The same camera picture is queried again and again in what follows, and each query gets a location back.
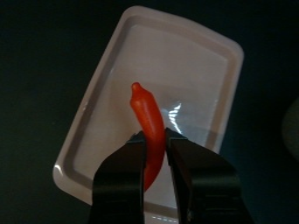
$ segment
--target red chili pepper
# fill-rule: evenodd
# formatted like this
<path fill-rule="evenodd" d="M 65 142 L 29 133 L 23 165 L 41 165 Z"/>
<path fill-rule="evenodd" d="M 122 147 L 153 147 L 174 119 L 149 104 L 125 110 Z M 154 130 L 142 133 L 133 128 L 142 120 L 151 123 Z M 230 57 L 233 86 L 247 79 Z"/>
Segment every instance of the red chili pepper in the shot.
<path fill-rule="evenodd" d="M 146 138 L 145 190 L 147 190 L 155 182 L 165 161 L 165 120 L 154 95 L 138 82 L 133 84 L 133 98 L 130 104 L 142 125 Z"/>

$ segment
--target dark background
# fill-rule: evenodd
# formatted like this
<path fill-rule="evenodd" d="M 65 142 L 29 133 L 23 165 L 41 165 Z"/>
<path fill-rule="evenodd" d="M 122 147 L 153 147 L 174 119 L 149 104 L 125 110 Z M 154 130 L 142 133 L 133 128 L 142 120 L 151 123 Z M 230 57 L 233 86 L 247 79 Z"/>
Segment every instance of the dark background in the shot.
<path fill-rule="evenodd" d="M 87 223 L 90 206 L 54 184 L 53 166 L 123 11 L 143 5 L 210 27 L 246 59 L 222 155 L 262 224 L 299 223 L 299 163 L 281 134 L 299 96 L 299 2 L 0 2 L 0 222 Z"/>

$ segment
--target black surface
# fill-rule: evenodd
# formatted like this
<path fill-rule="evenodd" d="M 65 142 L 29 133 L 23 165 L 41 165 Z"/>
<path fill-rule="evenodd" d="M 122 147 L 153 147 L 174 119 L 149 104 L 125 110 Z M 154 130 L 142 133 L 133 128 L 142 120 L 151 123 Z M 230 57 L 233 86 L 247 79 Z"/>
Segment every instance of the black surface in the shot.
<path fill-rule="evenodd" d="M 298 1 L 2 1 L 0 221 L 87 223 L 90 206 L 53 166 L 125 9 L 181 15 L 239 42 L 246 59 L 222 155 L 238 169 L 257 223 L 299 223 L 299 164 L 281 124 L 299 95 Z"/>

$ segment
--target white plastic tray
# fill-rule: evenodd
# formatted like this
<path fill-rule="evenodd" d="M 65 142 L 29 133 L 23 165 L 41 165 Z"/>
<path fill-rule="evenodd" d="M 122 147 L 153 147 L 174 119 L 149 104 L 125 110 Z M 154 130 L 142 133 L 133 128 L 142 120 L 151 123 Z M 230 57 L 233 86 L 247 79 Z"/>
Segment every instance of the white plastic tray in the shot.
<path fill-rule="evenodd" d="M 175 15 L 145 7 L 121 18 L 54 167 L 58 187 L 91 204 L 94 174 L 141 130 L 131 84 L 154 93 L 167 127 L 219 152 L 243 52 L 239 45 Z M 170 168 L 145 194 L 146 223 L 177 222 Z"/>

